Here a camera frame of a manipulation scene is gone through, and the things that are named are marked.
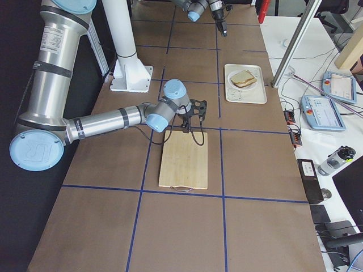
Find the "white round plate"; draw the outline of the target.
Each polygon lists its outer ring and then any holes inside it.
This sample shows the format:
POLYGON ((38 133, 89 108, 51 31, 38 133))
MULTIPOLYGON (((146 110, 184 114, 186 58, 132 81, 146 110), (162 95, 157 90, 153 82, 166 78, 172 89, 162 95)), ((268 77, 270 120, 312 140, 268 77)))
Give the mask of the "white round plate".
POLYGON ((227 86, 240 91, 248 91, 256 87, 258 79, 249 70, 234 70, 227 76, 227 86))

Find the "bread slice with seeded crust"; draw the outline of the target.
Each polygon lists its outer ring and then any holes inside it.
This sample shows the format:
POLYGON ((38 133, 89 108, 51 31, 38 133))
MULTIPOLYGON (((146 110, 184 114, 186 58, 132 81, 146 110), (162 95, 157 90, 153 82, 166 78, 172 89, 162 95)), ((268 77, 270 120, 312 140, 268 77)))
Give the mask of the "bread slice with seeded crust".
POLYGON ((248 70, 242 70, 237 74, 230 77, 231 82, 244 82, 246 80, 254 79, 254 75, 248 70))

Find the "bottom bread slice on plate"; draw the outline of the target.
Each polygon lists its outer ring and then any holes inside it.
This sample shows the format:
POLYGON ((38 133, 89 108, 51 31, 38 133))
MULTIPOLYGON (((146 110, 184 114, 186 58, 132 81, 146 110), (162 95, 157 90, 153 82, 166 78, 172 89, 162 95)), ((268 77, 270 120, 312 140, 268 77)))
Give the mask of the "bottom bread slice on plate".
POLYGON ((239 87, 239 88, 244 88, 244 87, 250 86, 256 82, 257 82, 257 80, 254 78, 251 80, 246 80, 244 82, 233 82, 233 85, 236 87, 239 87))

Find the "bamboo cutting board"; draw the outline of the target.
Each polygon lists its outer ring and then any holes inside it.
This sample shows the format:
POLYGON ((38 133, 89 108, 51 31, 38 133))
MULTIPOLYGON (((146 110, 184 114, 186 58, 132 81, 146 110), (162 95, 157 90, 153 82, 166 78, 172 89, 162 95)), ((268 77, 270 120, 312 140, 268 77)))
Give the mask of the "bamboo cutting board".
POLYGON ((208 188, 208 134, 174 131, 164 144, 160 187, 208 188))

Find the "cream tray with bear print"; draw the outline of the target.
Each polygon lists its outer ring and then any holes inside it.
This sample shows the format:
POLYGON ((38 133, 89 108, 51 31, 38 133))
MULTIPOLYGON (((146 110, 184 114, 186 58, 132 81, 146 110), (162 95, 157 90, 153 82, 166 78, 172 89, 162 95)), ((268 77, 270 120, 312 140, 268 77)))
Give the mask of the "cream tray with bear print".
POLYGON ((227 101, 250 104, 267 102, 263 74, 259 66, 226 64, 224 70, 227 101))

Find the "far orange black electronics module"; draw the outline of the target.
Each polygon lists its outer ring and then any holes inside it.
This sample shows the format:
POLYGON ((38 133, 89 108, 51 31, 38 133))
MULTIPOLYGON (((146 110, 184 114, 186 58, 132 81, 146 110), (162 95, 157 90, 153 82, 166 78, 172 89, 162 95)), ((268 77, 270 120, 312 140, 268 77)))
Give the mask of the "far orange black electronics module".
POLYGON ((284 113, 285 121, 288 125, 295 124, 296 119, 295 119, 294 110, 292 110, 292 109, 284 110, 283 113, 284 113))

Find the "orange black electronics module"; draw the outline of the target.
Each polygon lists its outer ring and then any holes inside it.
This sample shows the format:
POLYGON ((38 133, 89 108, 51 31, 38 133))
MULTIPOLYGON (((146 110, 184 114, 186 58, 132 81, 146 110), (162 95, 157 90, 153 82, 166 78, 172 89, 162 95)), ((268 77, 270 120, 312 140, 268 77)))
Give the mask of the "orange black electronics module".
POLYGON ((284 113, 285 121, 288 125, 295 124, 296 119, 295 119, 294 110, 292 110, 292 109, 284 110, 283 113, 284 113))
POLYGON ((294 148, 302 146, 301 131, 300 129, 289 128, 290 140, 294 148))

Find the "near orange black electronics module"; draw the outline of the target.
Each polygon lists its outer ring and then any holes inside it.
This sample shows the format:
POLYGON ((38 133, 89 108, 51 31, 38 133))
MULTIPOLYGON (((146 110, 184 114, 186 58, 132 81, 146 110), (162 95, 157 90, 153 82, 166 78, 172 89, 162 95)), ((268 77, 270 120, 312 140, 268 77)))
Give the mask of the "near orange black electronics module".
POLYGON ((289 128, 290 140, 294 148, 302 146, 301 131, 300 129, 289 128))

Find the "near blue teach pendant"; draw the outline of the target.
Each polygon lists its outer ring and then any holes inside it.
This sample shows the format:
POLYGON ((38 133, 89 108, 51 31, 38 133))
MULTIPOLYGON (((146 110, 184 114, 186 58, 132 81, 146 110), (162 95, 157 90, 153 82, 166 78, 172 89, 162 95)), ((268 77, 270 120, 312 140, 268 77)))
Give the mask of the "near blue teach pendant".
POLYGON ((302 111, 313 130, 345 131, 346 127, 335 103, 324 96, 301 97, 302 111))

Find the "blue teach pendant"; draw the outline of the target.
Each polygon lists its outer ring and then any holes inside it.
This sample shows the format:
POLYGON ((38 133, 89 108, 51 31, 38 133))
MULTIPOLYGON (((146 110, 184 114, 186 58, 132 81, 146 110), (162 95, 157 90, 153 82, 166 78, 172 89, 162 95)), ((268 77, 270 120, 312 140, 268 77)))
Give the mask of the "blue teach pendant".
POLYGON ((323 75, 322 90, 350 105, 357 103, 356 80, 352 75, 327 71, 323 75))
POLYGON ((335 103, 324 96, 301 97, 302 111, 313 130, 345 131, 346 127, 335 103))

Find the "far blue teach pendant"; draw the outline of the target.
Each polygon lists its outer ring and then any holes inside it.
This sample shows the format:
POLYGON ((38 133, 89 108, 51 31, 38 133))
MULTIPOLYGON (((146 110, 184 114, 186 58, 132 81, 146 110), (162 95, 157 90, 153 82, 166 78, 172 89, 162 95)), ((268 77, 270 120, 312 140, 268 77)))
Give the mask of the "far blue teach pendant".
POLYGON ((356 80, 352 75, 327 71, 323 75, 322 90, 350 105, 357 103, 356 80))

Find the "black rectangular box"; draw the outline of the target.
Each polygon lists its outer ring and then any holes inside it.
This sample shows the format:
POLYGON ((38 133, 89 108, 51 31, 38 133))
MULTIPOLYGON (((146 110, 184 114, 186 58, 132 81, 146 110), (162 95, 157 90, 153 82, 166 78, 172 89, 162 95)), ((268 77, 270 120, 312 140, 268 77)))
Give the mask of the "black rectangular box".
POLYGON ((324 199, 313 161, 310 159, 297 159, 297 164, 309 204, 321 203, 324 199))

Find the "clear water bottle black cap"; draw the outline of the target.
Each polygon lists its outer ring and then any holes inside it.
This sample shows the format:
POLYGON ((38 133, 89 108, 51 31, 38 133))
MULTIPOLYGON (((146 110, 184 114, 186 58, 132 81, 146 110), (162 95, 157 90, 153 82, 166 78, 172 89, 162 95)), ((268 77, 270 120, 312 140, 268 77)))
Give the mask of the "clear water bottle black cap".
POLYGON ((351 162, 355 154, 355 149, 349 146, 340 146, 318 166, 318 172, 323 176, 328 176, 341 168, 345 163, 351 162))

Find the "black monitor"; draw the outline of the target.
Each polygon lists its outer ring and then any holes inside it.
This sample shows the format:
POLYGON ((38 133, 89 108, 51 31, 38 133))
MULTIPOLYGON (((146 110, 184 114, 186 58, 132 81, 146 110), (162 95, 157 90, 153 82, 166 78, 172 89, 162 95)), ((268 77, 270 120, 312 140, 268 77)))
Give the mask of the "black monitor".
POLYGON ((362 230, 362 158, 332 178, 335 187, 355 223, 362 230))

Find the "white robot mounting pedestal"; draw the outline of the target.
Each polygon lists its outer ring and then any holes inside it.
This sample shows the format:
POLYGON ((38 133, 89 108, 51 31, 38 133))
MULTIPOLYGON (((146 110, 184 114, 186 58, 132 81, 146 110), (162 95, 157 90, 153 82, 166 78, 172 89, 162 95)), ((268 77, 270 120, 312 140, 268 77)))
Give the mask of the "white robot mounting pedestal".
POLYGON ((103 0, 102 4, 117 57, 111 90, 145 93, 153 67, 145 66, 138 58, 127 2, 103 0))

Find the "aluminium frame post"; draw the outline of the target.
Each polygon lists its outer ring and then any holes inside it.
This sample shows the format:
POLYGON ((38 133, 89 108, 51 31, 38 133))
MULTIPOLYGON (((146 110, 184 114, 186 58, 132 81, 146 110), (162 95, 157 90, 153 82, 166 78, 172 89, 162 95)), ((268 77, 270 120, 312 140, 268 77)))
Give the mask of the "aluminium frame post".
POLYGON ((276 71, 276 74, 272 81, 272 87, 278 88, 282 77, 284 73, 286 72, 304 34, 306 33, 308 26, 312 19, 314 18, 314 15, 316 14, 322 0, 310 0, 306 6, 306 9, 301 16, 301 19, 297 25, 296 30, 294 31, 294 34, 290 40, 290 43, 287 47, 287 50, 278 66, 278 69, 276 71))

